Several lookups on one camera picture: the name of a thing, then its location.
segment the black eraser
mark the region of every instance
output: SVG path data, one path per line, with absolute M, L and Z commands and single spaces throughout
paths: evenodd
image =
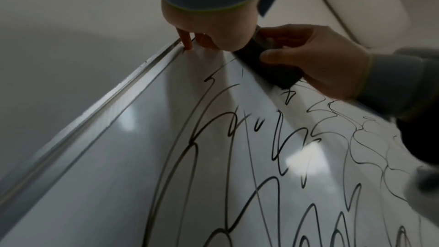
M 288 89 L 294 83 L 303 77 L 303 71 L 297 67 L 283 65 L 268 65 L 259 60 L 261 53 L 267 49 L 281 48 L 275 42 L 269 41 L 258 33 L 259 27 L 256 28 L 252 39 L 234 54 L 250 68 L 252 68 L 262 78 L 269 83 Z

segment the white whiteboard surface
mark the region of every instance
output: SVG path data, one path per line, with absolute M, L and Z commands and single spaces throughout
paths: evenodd
M 402 194 L 419 165 L 392 124 L 196 46 L 0 246 L 141 246 L 146 223 L 149 246 L 437 246 Z

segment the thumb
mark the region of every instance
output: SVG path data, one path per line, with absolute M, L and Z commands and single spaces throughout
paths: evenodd
M 271 65 L 293 65 L 298 66 L 297 59 L 299 48 L 278 48 L 268 49 L 261 53 L 261 62 Z

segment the whiteboard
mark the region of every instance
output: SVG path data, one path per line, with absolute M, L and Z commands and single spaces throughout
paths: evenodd
M 393 124 L 195 46 L 0 246 L 436 246 L 402 194 L 419 165 Z

